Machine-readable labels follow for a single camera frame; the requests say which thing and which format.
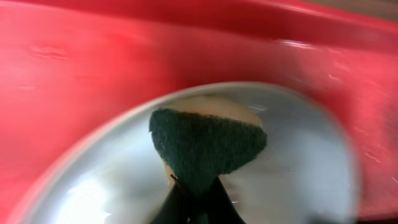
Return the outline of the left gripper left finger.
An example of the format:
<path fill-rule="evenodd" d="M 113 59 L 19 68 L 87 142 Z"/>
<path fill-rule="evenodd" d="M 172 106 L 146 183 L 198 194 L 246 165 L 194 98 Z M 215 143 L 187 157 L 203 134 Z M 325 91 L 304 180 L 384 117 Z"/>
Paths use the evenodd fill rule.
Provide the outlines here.
<path fill-rule="evenodd" d="M 150 224 L 187 224 L 199 216 L 198 204 L 188 187 L 179 179 L 174 184 L 160 210 Z"/>

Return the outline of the light blue plate top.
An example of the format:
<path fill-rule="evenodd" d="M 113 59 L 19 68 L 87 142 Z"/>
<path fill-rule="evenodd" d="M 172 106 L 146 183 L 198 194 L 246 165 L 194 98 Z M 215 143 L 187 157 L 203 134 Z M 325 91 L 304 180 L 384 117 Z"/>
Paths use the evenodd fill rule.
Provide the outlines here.
<path fill-rule="evenodd" d="M 221 179 L 246 223 L 356 221 L 359 169 L 339 123 L 295 91 L 226 82 L 156 98 L 104 125 L 50 167 L 9 223 L 149 223 L 170 187 L 149 116 L 172 100 L 206 95 L 242 103 L 268 135 L 255 161 Z"/>

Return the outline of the green yellow sponge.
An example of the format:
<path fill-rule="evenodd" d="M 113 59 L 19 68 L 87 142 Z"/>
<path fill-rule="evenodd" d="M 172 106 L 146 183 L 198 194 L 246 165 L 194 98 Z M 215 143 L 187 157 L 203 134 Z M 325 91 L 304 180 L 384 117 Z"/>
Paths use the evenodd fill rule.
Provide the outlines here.
<path fill-rule="evenodd" d="M 258 115 L 220 96 L 175 100 L 152 112 L 155 150 L 173 175 L 196 197 L 220 175 L 254 160 L 267 145 Z"/>

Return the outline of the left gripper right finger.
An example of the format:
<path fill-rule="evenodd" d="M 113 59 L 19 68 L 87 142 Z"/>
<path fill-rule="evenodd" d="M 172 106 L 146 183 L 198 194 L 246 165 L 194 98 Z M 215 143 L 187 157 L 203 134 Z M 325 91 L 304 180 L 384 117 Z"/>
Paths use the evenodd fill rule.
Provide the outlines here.
<path fill-rule="evenodd" d="M 217 177 L 198 203 L 198 224 L 245 224 Z"/>

